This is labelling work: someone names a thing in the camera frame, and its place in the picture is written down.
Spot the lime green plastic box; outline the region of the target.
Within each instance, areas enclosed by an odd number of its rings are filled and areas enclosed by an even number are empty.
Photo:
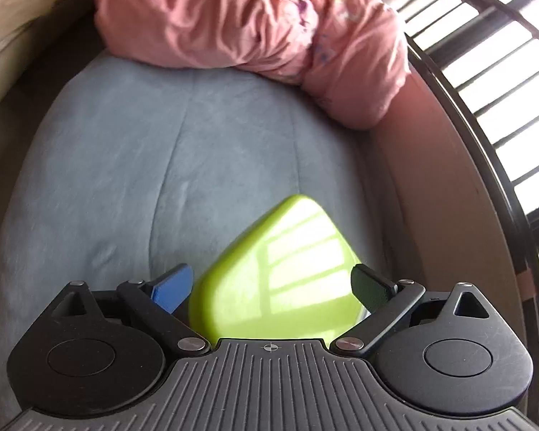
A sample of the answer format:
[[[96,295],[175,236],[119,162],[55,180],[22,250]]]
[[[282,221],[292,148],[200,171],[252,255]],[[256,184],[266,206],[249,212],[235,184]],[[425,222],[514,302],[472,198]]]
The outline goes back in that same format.
[[[316,201],[289,196],[242,232],[194,284],[190,328],[210,343],[331,343],[369,314],[351,289],[358,262]]]

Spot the pink bundled quilt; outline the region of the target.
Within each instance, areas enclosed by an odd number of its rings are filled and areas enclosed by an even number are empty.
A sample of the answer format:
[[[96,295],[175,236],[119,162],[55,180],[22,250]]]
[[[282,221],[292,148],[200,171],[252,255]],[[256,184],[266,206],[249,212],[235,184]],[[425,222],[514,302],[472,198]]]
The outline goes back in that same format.
[[[370,129],[409,75],[383,0],[95,0],[109,51],[167,68],[234,67],[295,85],[334,120]]]

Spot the black window railing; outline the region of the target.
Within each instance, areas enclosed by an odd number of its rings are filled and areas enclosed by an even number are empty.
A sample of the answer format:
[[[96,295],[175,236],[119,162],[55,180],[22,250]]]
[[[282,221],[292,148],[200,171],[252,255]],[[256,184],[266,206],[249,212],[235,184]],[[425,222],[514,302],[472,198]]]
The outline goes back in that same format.
[[[539,424],[539,0],[397,0],[410,46],[486,158],[520,286]]]

